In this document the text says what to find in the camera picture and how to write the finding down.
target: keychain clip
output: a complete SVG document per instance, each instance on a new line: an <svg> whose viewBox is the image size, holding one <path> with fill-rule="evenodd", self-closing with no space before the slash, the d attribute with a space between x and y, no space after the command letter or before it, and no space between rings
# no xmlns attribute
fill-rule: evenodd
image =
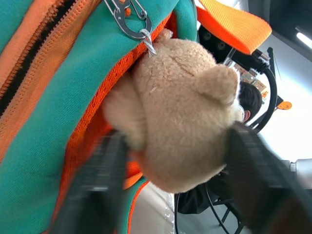
<svg viewBox="0 0 312 234"><path fill-rule="evenodd" d="M136 8L136 6L134 5L133 3L133 0L110 0L115 9L113 10L109 3L108 3L109 0L104 0L104 2L106 3L108 9L110 10L110 12L112 13L112 15L114 16L115 18L115 21L117 22L117 24L119 25L120 29L127 35L129 36L130 38L132 39L145 39L146 38L146 35L141 33L141 32L134 32L132 30L130 30L128 28L128 26L126 25L126 22L125 22L125 9L130 7L130 5L132 5L132 7L134 8L135 12L136 12L136 15L137 17L140 19L140 20L144 20L145 21L145 30L148 32L148 33L151 33L152 32L152 23L151 23L151 20L150 18L148 17L147 15L147 12L146 10L143 8L143 6L138 2L138 0L134 0L135 3L139 6L139 8L141 9L141 12L139 12Z"/></svg>

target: white wall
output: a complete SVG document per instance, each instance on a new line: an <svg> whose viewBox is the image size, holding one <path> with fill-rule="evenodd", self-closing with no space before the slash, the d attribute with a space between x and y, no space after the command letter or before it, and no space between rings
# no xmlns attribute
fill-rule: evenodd
<svg viewBox="0 0 312 234"><path fill-rule="evenodd" d="M312 62L273 35L259 49L269 46L277 63L277 92L292 108L275 111L260 133L282 159L312 158Z"/></svg>

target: person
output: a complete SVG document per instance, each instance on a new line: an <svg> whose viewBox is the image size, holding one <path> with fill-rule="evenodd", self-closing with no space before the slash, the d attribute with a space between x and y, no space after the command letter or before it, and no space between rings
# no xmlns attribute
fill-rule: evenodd
<svg viewBox="0 0 312 234"><path fill-rule="evenodd" d="M251 120L259 111L262 105L262 95L260 91L247 82L240 82L239 103L245 111L243 122Z"/></svg>
<svg viewBox="0 0 312 234"><path fill-rule="evenodd" d="M239 104L244 109L243 123L251 120L260 110L262 95L260 91L247 82L240 82ZM181 214L200 214L209 207L206 188L212 202L218 199L230 199L231 192L227 185L227 173L222 171L208 182L179 195L178 209Z"/></svg>

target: ceiling light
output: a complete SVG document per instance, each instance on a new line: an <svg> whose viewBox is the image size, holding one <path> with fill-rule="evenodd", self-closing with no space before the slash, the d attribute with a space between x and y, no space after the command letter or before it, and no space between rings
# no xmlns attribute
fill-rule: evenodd
<svg viewBox="0 0 312 234"><path fill-rule="evenodd" d="M297 37L299 40L301 40L303 43L305 43L310 49L312 49L312 39L308 38L303 33L297 33Z"/></svg>

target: teddy bear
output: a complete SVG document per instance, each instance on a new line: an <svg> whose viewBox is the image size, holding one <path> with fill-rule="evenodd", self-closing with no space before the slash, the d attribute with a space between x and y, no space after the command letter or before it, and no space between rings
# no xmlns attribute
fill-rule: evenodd
<svg viewBox="0 0 312 234"><path fill-rule="evenodd" d="M188 191L225 167L228 129L237 120L239 74L199 43L164 29L103 101L143 175L169 193Z"/></svg>

